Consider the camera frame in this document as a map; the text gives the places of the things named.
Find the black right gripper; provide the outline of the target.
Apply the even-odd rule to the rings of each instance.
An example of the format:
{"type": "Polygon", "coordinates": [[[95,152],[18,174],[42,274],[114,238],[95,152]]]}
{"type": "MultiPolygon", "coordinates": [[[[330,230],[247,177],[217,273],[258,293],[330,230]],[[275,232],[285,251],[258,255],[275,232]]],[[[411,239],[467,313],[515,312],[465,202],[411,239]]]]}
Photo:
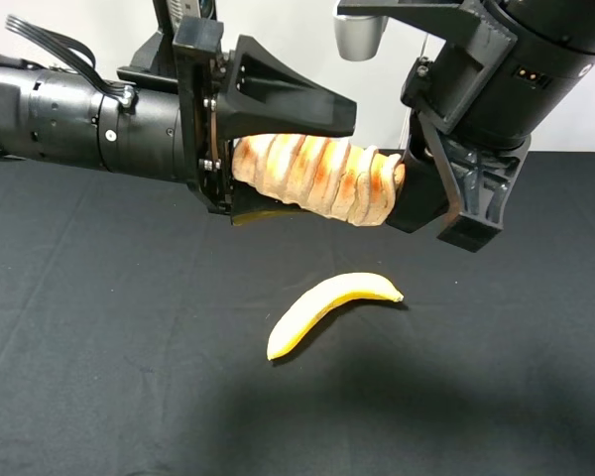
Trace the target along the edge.
{"type": "Polygon", "coordinates": [[[403,1],[400,19],[445,44],[402,91],[433,160],[379,150],[405,166],[385,223],[416,232],[446,212],[438,239],[475,253],[504,229],[527,137],[595,65],[595,1],[403,1]]]}

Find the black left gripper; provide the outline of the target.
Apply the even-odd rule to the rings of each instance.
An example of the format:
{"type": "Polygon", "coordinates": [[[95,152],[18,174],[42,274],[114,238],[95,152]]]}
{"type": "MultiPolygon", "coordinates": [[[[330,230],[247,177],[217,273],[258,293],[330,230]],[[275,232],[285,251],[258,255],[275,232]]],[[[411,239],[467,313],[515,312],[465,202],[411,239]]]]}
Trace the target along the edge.
{"type": "Polygon", "coordinates": [[[242,181],[232,186],[232,147],[217,138],[217,129],[224,139],[270,133],[349,137],[357,104],[298,74],[249,36],[238,38],[228,63],[223,33],[212,17],[184,16],[174,35],[182,143],[177,172],[209,212],[230,213],[234,226],[302,213],[242,181]]]}

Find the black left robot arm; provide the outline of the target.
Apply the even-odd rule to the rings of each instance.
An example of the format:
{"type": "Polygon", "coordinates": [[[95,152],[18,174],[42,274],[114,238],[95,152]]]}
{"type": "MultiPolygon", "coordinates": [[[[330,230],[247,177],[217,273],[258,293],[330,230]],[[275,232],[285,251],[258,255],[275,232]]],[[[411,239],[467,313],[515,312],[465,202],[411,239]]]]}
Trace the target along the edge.
{"type": "Polygon", "coordinates": [[[178,182],[216,214],[273,203],[235,182],[237,139],[261,133],[348,137],[356,104],[298,74],[254,38],[221,47],[211,1],[158,1],[158,31],[116,80],[83,43],[17,16],[6,28],[61,67],[0,55],[0,162],[33,160],[178,182]]]}

